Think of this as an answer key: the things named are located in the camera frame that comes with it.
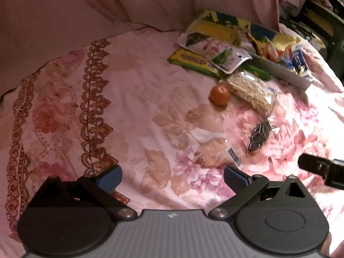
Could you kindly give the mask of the dark chocolate bar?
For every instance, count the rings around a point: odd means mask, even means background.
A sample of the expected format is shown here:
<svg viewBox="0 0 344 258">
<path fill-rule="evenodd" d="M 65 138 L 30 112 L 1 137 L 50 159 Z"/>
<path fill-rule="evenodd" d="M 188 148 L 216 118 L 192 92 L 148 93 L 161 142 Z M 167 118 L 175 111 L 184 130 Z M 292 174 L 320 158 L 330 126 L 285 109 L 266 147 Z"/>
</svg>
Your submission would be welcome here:
<svg viewBox="0 0 344 258">
<path fill-rule="evenodd" d="M 271 125 L 268 120 L 256 124 L 250 136 L 248 151 L 254 152 L 261 148 L 262 145 L 268 140 L 270 130 Z"/>
</svg>

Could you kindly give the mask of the puffed rice cake pack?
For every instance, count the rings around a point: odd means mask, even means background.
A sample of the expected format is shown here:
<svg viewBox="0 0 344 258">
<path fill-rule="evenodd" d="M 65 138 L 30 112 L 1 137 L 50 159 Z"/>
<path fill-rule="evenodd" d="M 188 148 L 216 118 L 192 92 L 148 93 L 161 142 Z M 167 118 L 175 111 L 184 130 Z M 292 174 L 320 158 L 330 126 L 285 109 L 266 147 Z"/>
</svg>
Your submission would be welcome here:
<svg viewBox="0 0 344 258">
<path fill-rule="evenodd" d="M 276 99 L 276 91 L 246 70 L 236 71 L 224 81 L 229 91 L 248 103 L 261 116 L 268 117 Z"/>
</svg>

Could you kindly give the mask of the small orange tangerine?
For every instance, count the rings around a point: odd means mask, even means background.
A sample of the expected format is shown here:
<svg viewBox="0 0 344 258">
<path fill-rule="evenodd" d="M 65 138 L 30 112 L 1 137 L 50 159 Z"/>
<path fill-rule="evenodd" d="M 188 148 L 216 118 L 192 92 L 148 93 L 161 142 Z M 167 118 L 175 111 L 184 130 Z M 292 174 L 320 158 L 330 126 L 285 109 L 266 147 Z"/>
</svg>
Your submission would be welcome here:
<svg viewBox="0 0 344 258">
<path fill-rule="evenodd" d="M 209 99 L 214 105 L 224 107 L 230 100 L 230 92 L 224 85 L 215 85 L 210 91 Z"/>
</svg>

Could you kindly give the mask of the dark blue powder sachet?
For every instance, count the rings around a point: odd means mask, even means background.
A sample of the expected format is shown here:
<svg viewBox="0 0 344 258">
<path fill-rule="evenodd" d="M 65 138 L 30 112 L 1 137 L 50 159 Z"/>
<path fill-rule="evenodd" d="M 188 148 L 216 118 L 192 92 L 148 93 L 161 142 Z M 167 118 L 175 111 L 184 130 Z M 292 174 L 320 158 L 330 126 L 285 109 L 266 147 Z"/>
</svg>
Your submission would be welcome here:
<svg viewBox="0 0 344 258">
<path fill-rule="evenodd" d="M 292 64 L 295 72 L 302 78 L 310 79 L 311 72 L 299 45 L 293 49 Z"/>
</svg>

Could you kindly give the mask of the orange red snack bag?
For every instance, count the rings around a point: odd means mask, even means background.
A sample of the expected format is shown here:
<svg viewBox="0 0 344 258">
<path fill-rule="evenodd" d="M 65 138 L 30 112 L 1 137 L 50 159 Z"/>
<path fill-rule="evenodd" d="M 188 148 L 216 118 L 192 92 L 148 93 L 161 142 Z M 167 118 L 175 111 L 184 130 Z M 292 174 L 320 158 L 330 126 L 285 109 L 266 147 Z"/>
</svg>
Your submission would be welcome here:
<svg viewBox="0 0 344 258">
<path fill-rule="evenodd" d="M 258 55 L 264 59 L 277 63 L 280 56 L 272 41 L 266 36 L 263 38 L 256 38 L 252 33 L 247 33 L 248 40 L 251 46 L 247 49 L 250 54 Z"/>
</svg>

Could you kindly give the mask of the white vegetable snack pouch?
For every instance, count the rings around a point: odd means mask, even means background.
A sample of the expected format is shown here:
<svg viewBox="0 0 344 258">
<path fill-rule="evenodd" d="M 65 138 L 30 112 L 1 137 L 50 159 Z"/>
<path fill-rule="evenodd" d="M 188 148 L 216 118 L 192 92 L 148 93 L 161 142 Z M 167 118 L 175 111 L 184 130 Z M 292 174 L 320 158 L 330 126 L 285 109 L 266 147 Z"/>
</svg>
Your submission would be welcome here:
<svg viewBox="0 0 344 258">
<path fill-rule="evenodd" d="M 242 48 L 202 33 L 183 33 L 177 44 L 204 57 L 222 72 L 230 75 L 252 56 Z"/>
</svg>

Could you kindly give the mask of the yellow green snack packet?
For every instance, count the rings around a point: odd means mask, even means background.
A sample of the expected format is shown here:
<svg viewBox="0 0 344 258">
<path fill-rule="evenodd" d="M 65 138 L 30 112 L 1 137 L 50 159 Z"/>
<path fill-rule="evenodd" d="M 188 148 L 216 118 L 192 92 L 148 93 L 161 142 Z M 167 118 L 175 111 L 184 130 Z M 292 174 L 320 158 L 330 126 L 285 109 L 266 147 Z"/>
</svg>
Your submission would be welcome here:
<svg viewBox="0 0 344 258">
<path fill-rule="evenodd" d="M 167 61 L 184 69 L 190 69 L 217 80 L 220 79 L 219 70 L 213 64 L 208 62 L 204 57 L 186 49 L 177 49 L 167 58 Z"/>
</svg>

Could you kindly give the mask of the floral pink bedspread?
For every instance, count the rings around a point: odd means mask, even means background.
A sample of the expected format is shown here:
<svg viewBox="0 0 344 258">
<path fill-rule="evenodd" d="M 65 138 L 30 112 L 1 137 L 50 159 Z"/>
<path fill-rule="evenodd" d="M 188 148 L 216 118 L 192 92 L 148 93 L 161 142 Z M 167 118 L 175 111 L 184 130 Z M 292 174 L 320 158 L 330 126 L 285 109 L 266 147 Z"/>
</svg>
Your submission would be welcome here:
<svg viewBox="0 0 344 258">
<path fill-rule="evenodd" d="M 301 153 L 343 158 L 343 86 L 300 43 L 314 81 L 300 91 L 273 79 L 275 130 L 254 154 L 259 116 L 232 97 L 208 99 L 215 81 L 168 63 L 178 33 L 144 28 L 103 38 L 54 59 L 1 97 L 1 256 L 21 257 L 16 224 L 45 179 L 74 181 L 119 163 L 114 192 L 142 209 L 211 209 L 233 195 L 222 165 L 232 147 L 248 174 L 298 176 L 328 219 L 330 253 L 342 257 L 343 191 L 297 166 Z"/>
</svg>

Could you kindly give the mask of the shallow box with colourful lining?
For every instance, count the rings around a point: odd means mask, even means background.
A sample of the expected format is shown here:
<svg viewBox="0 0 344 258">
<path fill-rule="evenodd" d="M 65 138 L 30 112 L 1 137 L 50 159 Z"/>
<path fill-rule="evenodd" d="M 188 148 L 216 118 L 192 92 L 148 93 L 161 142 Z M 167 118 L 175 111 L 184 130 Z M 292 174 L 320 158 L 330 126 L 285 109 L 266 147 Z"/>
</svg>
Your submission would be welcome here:
<svg viewBox="0 0 344 258">
<path fill-rule="evenodd" d="M 252 65 L 306 91 L 313 78 L 301 50 L 300 40 L 251 21 L 205 10 L 187 27 L 246 50 Z"/>
</svg>

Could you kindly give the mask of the dark wooden desk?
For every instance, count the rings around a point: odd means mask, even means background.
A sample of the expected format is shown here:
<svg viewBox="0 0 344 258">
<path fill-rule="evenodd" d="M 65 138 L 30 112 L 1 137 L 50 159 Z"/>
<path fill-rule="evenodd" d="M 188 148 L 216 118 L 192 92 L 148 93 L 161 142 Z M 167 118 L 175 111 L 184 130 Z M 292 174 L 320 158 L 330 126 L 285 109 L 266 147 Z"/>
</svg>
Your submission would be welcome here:
<svg viewBox="0 0 344 258">
<path fill-rule="evenodd" d="M 325 47 L 318 51 L 335 75 L 343 80 L 343 3 L 340 0 L 329 2 L 332 9 L 315 0 L 306 0 L 297 16 L 281 16 L 280 23 L 308 41 L 320 38 Z"/>
</svg>

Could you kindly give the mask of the pink draped curtain sheet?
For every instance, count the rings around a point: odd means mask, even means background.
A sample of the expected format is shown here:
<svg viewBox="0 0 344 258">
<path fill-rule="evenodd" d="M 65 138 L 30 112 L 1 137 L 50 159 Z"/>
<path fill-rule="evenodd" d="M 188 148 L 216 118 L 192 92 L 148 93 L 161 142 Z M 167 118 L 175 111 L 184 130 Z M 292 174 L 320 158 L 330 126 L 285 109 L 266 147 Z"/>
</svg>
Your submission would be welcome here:
<svg viewBox="0 0 344 258">
<path fill-rule="evenodd" d="M 1 0 L 1 92 L 94 40 L 140 25 L 182 30 L 203 9 L 278 28 L 278 0 Z"/>
</svg>

